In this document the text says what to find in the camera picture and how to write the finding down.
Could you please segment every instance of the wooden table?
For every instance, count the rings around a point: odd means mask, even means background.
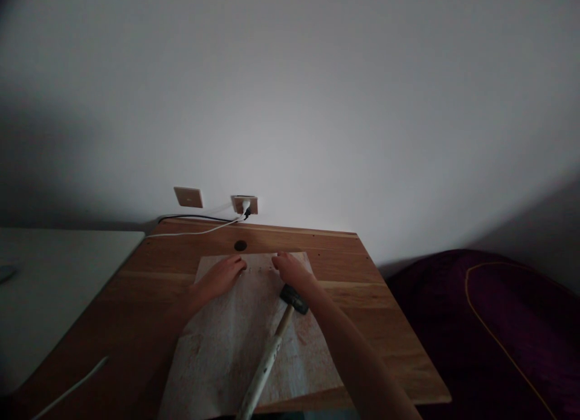
[[[167,219],[154,233],[204,231],[214,222]],[[108,352],[140,335],[195,279],[199,259],[234,254],[305,251],[317,279],[388,364],[415,404],[449,402],[449,391],[355,233],[236,224],[198,236],[141,243],[33,376],[13,395],[28,417],[81,379]],[[134,407],[154,418],[171,365],[167,358]],[[344,388],[302,396],[259,412],[350,407]]]

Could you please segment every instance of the purple fabric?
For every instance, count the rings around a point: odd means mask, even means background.
[[[519,266],[494,254],[454,250],[388,280],[453,398],[420,407],[425,420],[553,418],[470,307],[470,268],[475,312],[555,418],[580,419],[580,299]]]

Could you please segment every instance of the wall socket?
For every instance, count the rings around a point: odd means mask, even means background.
[[[204,203],[201,201],[201,190],[188,187],[174,187],[173,190],[181,207],[204,207]]]
[[[248,196],[248,195],[233,195],[231,197],[231,202],[234,205],[234,210],[239,215],[243,214],[242,203],[244,199],[250,200],[250,210],[252,211],[252,215],[258,214],[258,197],[257,196]]]

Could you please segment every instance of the power cord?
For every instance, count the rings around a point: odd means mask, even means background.
[[[214,218],[212,216],[205,215],[167,215],[160,217],[159,220],[157,221],[157,224],[159,225],[161,221],[164,221],[165,219],[174,219],[174,218],[202,218],[202,219],[211,219],[212,221],[231,222],[231,219]]]
[[[58,399],[56,399],[49,406],[47,406],[42,411],[40,411],[37,415],[35,415],[34,417],[32,417],[32,420],[38,420],[40,417],[42,417],[44,414],[46,414],[52,408],[54,408],[54,406],[57,403],[59,403],[61,400],[63,400],[65,397],[67,397],[70,393],[72,393],[77,388],[79,388],[82,384],[84,384],[91,376],[93,376],[95,373],[97,373],[105,365],[105,363],[107,362],[108,359],[109,359],[109,357],[104,357],[102,360],[100,360],[97,363],[97,365],[93,368],[93,370],[91,370],[84,378],[82,378],[79,382],[77,382],[75,385],[73,385],[72,387],[70,387],[67,391],[65,391],[64,393],[62,393],[61,396]]]
[[[206,234],[206,233],[211,233],[212,231],[218,230],[220,228],[224,228],[227,227],[228,225],[231,224],[235,224],[236,222],[240,222],[243,218],[243,220],[245,221],[246,219],[249,218],[249,216],[252,214],[252,210],[250,209],[250,200],[249,199],[244,199],[243,203],[242,203],[242,211],[243,213],[237,218],[234,219],[233,221],[228,222],[227,224],[224,225],[220,225],[218,227],[212,228],[211,230],[207,230],[207,231],[200,231],[199,233],[166,233],[166,234],[152,234],[150,236],[147,236],[148,239],[151,239],[152,237],[171,237],[171,236],[196,236],[198,234]]]

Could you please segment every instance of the hammer handle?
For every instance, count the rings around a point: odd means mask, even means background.
[[[250,417],[252,417],[254,409],[256,409],[256,405],[258,405],[258,401],[262,395],[262,390],[264,389],[266,381],[270,375],[270,371],[272,371],[276,355],[278,354],[280,345],[282,344],[282,337],[284,337],[284,333],[292,320],[293,313],[294,307],[288,305],[284,312],[284,316],[280,319],[280,323],[278,324],[274,336],[266,345],[266,349],[264,350],[264,354],[260,360],[260,365],[254,374],[254,378],[252,379],[248,391],[246,391],[246,395],[243,397],[242,406],[236,415],[236,420],[249,420]]]

